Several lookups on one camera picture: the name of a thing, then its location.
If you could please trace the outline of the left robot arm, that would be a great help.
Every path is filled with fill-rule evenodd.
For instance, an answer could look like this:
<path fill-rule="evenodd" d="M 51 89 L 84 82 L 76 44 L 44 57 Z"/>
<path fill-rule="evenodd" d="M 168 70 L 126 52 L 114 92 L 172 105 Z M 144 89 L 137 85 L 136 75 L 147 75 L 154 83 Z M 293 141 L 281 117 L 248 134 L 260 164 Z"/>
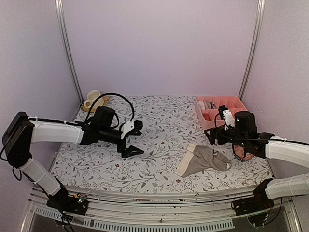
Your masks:
<path fill-rule="evenodd" d="M 18 112 L 2 137 L 0 157 L 43 191 L 49 207 L 77 212 L 78 208 L 87 208 L 87 196 L 70 196 L 60 179 L 40 163 L 45 158 L 33 152 L 44 152 L 63 143 L 92 145 L 103 141 L 115 145 L 121 157 L 129 158 L 143 153 L 137 147 L 127 146 L 126 141 L 127 137 L 140 136 L 142 127 L 143 123 L 133 118 L 120 123 L 117 113 L 108 107 L 99 107 L 93 116 L 74 122 L 40 119 Z"/>

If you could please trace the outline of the grey boxer briefs white trim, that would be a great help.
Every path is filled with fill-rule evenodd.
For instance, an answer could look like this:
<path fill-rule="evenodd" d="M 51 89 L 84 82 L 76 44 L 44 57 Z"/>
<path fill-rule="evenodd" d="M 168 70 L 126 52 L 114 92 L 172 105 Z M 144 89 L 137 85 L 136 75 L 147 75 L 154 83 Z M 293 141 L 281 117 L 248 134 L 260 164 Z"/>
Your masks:
<path fill-rule="evenodd" d="M 217 104 L 215 103 L 215 101 L 213 99 L 211 100 L 204 100 L 204 105 L 205 105 L 205 108 L 206 109 L 217 109 L 218 106 Z"/>

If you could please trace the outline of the taupe underwear cream waistband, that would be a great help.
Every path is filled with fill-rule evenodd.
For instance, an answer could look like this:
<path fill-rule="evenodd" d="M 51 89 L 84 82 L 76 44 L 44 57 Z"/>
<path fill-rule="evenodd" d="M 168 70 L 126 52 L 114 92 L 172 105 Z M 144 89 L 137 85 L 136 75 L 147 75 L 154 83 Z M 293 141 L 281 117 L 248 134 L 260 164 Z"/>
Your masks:
<path fill-rule="evenodd" d="M 189 143 L 187 152 L 183 155 L 174 173 L 185 178 L 209 168 L 217 171 L 227 171 L 231 166 L 231 161 L 218 150 Z"/>

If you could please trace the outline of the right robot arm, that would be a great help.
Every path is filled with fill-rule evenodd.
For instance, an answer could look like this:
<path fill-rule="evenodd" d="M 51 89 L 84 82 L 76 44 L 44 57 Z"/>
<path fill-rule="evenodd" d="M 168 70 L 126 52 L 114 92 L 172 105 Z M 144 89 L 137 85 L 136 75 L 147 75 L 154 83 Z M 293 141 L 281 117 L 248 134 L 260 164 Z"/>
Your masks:
<path fill-rule="evenodd" d="M 253 113 L 239 111 L 232 114 L 225 109 L 219 110 L 217 116 L 224 124 L 204 131 L 210 144 L 231 143 L 233 147 L 243 148 L 244 154 L 250 153 L 262 159 L 282 160 L 306 168 L 309 166 L 307 143 L 284 139 L 272 133 L 259 133 Z M 252 197 L 235 200 L 232 208 L 239 216 L 272 208 L 275 199 L 308 193 L 308 173 L 282 179 L 269 178 L 254 189 Z"/>

